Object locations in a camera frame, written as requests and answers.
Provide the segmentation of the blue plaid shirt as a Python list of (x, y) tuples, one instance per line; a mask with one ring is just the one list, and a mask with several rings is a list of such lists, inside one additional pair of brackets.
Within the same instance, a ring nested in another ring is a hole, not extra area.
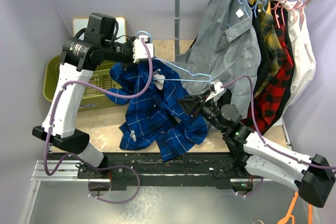
[(177, 102), (188, 95), (179, 78), (172, 68), (154, 60), (153, 80), (141, 96), (108, 96), (117, 105), (128, 105), (125, 122), (120, 126), (122, 150), (138, 151), (156, 142), (162, 159), (169, 161), (203, 143), (208, 134), (205, 120), (186, 115)]

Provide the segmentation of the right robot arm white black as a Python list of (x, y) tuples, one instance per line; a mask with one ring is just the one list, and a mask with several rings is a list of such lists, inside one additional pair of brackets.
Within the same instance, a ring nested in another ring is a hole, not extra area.
[(187, 115), (201, 115), (221, 132), (238, 177), (250, 174), (271, 179), (298, 192), (307, 203), (325, 206), (335, 185), (335, 174), (324, 156), (301, 154), (264, 138), (242, 123), (235, 105), (218, 107), (207, 93), (187, 95), (178, 103)]

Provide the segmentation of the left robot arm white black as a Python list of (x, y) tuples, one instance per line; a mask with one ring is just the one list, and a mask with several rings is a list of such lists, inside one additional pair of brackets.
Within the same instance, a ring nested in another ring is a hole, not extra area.
[(75, 124), (83, 93), (97, 66), (105, 60), (133, 61), (133, 40), (118, 43), (118, 30), (115, 17), (92, 13), (87, 26), (65, 40), (51, 107), (42, 125), (32, 130), (33, 136), (45, 141), (44, 158), (53, 145), (90, 164), (90, 173), (96, 178), (107, 174), (108, 165), (104, 155), (90, 143), (89, 134), (76, 129)]

